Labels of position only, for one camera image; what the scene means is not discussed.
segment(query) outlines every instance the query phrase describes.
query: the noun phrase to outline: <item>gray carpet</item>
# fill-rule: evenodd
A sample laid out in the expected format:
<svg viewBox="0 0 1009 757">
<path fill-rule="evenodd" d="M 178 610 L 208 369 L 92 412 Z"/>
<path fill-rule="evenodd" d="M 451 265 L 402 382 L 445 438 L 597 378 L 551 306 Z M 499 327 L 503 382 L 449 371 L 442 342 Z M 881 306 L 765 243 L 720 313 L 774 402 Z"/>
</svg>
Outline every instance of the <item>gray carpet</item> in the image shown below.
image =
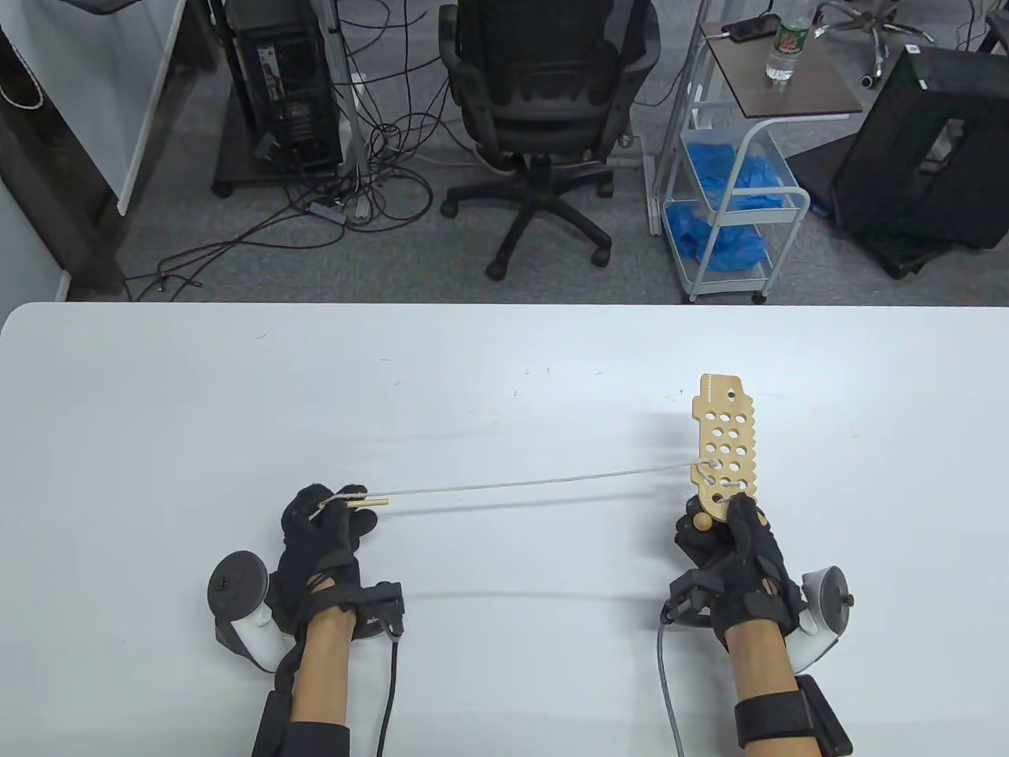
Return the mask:
<svg viewBox="0 0 1009 757">
<path fill-rule="evenodd" d="M 389 0 L 394 20 L 402 13 L 400 0 Z M 416 64 L 437 55 L 437 7 L 441 0 L 409 0 L 409 14 L 427 16 L 411 28 L 411 61 Z M 967 20 L 966 0 L 904 0 L 901 20 L 930 31 L 938 42 L 952 46 L 957 27 Z M 654 102 L 668 89 L 679 69 L 696 0 L 656 3 L 662 21 L 662 59 L 646 82 L 640 100 Z M 763 0 L 751 0 L 759 12 Z M 341 15 L 362 23 L 381 23 L 384 11 L 374 0 L 341 0 Z M 353 47 L 372 38 L 374 31 L 349 29 Z M 873 93 L 859 87 L 868 68 L 871 48 L 859 33 L 837 35 L 826 42 L 843 75 L 858 96 L 871 104 Z M 402 29 L 387 31 L 358 57 L 370 77 L 403 67 Z M 423 109 L 444 80 L 439 64 L 411 77 L 415 110 Z M 208 191 L 218 149 L 225 99 L 230 80 L 222 71 L 191 83 L 178 107 L 173 106 L 166 137 L 145 166 L 146 179 L 131 211 L 120 261 L 128 275 L 149 272 L 173 252 L 233 237 L 261 221 L 286 203 L 278 190 L 238 191 L 219 200 Z M 402 80 L 373 85 L 386 120 L 406 112 Z M 171 96 L 165 100 L 171 102 Z M 660 108 L 636 107 L 634 125 L 654 151 L 665 129 L 672 98 Z M 457 119 L 449 101 L 446 119 Z M 815 146 L 858 129 L 861 119 L 832 124 L 781 127 L 775 132 L 786 154 Z M 452 124 L 460 139 L 469 142 L 461 123 Z M 434 160 L 467 164 L 472 156 L 439 130 L 422 148 Z M 267 250 L 239 247 L 200 275 L 203 286 L 190 288 L 181 301 L 251 302 L 472 302 L 472 303 L 678 303 L 674 263 L 664 238 L 648 233 L 645 192 L 640 170 L 616 172 L 612 200 L 600 200 L 591 189 L 574 193 L 571 201 L 613 238 L 608 268 L 589 264 L 589 242 L 573 229 L 551 218 L 537 218 L 516 250 L 504 282 L 494 284 L 483 275 L 515 210 L 482 203 L 464 205 L 450 221 L 437 212 L 446 188 L 483 181 L 488 174 L 470 166 L 444 167 L 413 159 L 410 168 L 422 173 L 436 192 L 436 205 L 417 223 L 382 234 L 347 234 L 316 250 Z M 400 183 L 385 188 L 389 211 L 408 215 L 423 207 L 424 195 Z M 256 238 L 288 245 L 311 245 L 335 236 L 333 226 L 299 218 L 268 229 Z M 145 299 L 164 300 L 150 292 Z M 134 294 L 140 289 L 132 285 Z M 749 303 L 746 295 L 703 298 L 710 303 Z M 1006 305 L 1009 304 L 1009 254 L 954 252 L 930 262 L 923 272 L 894 282 L 857 246 L 810 216 L 798 238 L 771 303 L 795 305 Z"/>
</svg>

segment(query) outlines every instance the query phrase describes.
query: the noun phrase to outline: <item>black glove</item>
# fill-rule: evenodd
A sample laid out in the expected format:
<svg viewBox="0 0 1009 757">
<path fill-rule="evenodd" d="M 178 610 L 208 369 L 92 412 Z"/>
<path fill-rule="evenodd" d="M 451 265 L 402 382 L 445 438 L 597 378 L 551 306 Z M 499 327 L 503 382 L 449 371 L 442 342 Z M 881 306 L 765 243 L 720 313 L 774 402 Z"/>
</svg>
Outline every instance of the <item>black glove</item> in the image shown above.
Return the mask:
<svg viewBox="0 0 1009 757">
<path fill-rule="evenodd" d="M 339 494 L 365 495 L 367 490 L 350 484 Z M 313 586 L 325 577 L 341 585 L 361 585 L 354 552 L 361 537 L 374 529 L 378 516 L 366 508 L 348 508 L 343 499 L 330 500 L 319 512 L 320 503 L 332 496 L 326 486 L 313 483 L 298 493 L 281 517 L 285 549 L 270 576 L 272 602 L 268 604 L 277 626 L 287 633 L 294 632 L 304 615 L 314 577 L 322 576 Z"/>
<path fill-rule="evenodd" d="M 725 631 L 753 620 L 774 621 L 788 636 L 803 608 L 799 587 L 788 577 L 785 560 L 757 503 L 745 494 L 728 501 L 727 523 L 707 531 L 694 526 L 701 512 L 696 497 L 676 523 L 676 544 L 697 567 L 721 578 L 724 593 L 711 603 L 711 627 L 722 644 Z"/>
</svg>

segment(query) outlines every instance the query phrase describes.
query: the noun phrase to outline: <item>computer tower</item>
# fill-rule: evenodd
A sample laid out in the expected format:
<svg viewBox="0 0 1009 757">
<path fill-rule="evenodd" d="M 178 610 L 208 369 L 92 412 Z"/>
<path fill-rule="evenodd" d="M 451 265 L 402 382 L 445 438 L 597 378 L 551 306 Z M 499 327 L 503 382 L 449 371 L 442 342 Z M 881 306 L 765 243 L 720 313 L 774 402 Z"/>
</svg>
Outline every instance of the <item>computer tower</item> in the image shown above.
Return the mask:
<svg viewBox="0 0 1009 757">
<path fill-rule="evenodd" d="M 835 222 L 877 256 L 990 248 L 1009 232 L 1007 177 L 1009 59 L 907 45 L 833 177 Z"/>
<path fill-rule="evenodd" d="M 275 141 L 268 157 L 289 174 L 338 165 L 339 113 L 309 0 L 229 0 L 225 12 L 255 116 L 253 147 L 264 153 Z"/>
</svg>

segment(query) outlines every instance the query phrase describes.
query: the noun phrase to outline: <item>green bottle label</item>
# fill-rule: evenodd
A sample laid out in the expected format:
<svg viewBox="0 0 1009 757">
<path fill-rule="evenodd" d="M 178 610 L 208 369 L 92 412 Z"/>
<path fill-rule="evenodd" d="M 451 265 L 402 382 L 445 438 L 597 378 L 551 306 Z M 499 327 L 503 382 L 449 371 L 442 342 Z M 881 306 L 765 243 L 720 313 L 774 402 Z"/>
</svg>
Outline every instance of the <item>green bottle label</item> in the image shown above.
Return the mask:
<svg viewBox="0 0 1009 757">
<path fill-rule="evenodd" d="M 793 29 L 785 24 L 778 27 L 778 36 L 774 40 L 774 48 L 783 56 L 797 56 L 806 43 L 809 29 Z"/>
</svg>

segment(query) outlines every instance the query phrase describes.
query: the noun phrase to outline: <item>metal cart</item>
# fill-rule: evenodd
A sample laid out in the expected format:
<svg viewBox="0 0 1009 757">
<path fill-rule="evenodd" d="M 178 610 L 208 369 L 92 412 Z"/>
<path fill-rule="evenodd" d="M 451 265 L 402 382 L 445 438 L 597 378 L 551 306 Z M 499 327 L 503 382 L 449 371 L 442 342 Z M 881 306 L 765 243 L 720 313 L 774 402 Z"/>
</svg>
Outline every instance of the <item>metal cart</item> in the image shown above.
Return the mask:
<svg viewBox="0 0 1009 757">
<path fill-rule="evenodd" d="M 862 107 L 812 40 L 792 81 L 771 83 L 764 74 L 771 40 L 736 43 L 723 38 L 719 24 L 702 23 L 709 4 L 710 0 L 702 0 L 698 10 L 683 80 L 659 155 L 649 224 L 652 233 L 665 233 L 669 241 L 684 303 L 693 303 L 700 295 L 752 292 L 753 301 L 762 304 L 792 251 L 810 204 L 809 195 L 795 181 L 768 127 L 844 119 Z M 726 85 L 730 93 L 722 96 Z M 715 122 L 731 123 L 712 125 Z M 696 151 L 704 145 L 728 145 L 735 153 L 732 168 L 716 177 L 716 183 L 697 167 Z M 768 186 L 738 186 L 751 157 L 762 158 L 770 167 L 775 180 L 766 182 Z M 758 197 L 764 207 L 754 207 Z M 670 211 L 683 208 L 710 227 L 699 259 L 684 254 L 671 228 Z M 788 226 L 777 249 L 759 228 L 768 224 Z M 711 271 L 722 229 L 740 226 L 750 227 L 763 243 L 762 258 L 742 272 Z"/>
</svg>

